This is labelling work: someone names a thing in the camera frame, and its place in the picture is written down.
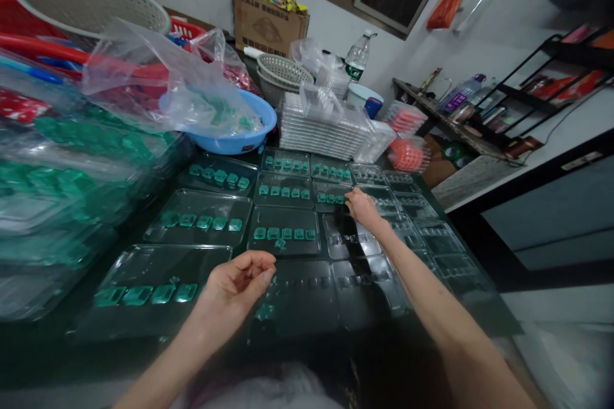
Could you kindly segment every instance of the orange plastic bag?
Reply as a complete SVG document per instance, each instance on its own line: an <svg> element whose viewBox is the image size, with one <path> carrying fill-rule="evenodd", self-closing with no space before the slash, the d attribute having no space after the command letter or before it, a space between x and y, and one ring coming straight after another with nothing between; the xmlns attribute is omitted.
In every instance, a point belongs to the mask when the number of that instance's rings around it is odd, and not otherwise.
<svg viewBox="0 0 614 409"><path fill-rule="evenodd" d="M441 0L427 22L427 29L449 29L462 0Z"/></svg>

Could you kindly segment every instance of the cardboard box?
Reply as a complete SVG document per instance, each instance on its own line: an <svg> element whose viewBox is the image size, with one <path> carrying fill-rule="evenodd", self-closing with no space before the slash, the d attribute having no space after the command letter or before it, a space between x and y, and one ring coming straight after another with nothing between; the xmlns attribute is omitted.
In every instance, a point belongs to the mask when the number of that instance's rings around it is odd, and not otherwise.
<svg viewBox="0 0 614 409"><path fill-rule="evenodd" d="M237 49L251 46L284 58L290 44L305 38L309 15L288 12L263 0L235 0L235 36Z"/></svg>

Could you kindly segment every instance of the clear plastic bag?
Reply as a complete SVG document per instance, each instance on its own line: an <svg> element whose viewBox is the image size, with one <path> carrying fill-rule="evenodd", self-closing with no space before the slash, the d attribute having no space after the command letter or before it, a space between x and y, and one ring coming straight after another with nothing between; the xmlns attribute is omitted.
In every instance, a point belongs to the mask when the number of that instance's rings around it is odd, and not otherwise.
<svg viewBox="0 0 614 409"><path fill-rule="evenodd" d="M114 19L83 68L92 102L146 132L219 138L262 129L217 63L206 63L163 35Z"/></svg>

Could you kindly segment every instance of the stack of containers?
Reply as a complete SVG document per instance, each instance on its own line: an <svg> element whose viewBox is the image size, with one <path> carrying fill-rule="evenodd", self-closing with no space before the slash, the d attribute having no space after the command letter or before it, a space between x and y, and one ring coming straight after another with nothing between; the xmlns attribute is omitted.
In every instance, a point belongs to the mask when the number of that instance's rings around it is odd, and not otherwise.
<svg viewBox="0 0 614 409"><path fill-rule="evenodd" d="M279 139L282 148L348 161L370 133L363 108L340 102L330 89L304 85L300 95L285 94Z"/></svg>

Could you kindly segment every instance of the plastic bag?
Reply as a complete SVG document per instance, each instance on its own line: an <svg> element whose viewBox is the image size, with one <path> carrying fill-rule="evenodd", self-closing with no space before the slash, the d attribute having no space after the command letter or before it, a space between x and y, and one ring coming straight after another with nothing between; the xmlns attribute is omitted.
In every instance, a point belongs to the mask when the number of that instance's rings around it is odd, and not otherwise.
<svg viewBox="0 0 614 409"><path fill-rule="evenodd" d="M215 28L190 42L191 50L207 63L215 63L224 78L240 89L262 97L237 52L226 43L222 29Z"/></svg>
<svg viewBox="0 0 614 409"><path fill-rule="evenodd" d="M441 0L427 22L427 29L449 29L462 0Z"/></svg>
<svg viewBox="0 0 614 409"><path fill-rule="evenodd" d="M262 129L217 64L120 19L109 23L104 36L83 68L82 91L122 121L147 132L213 138Z"/></svg>

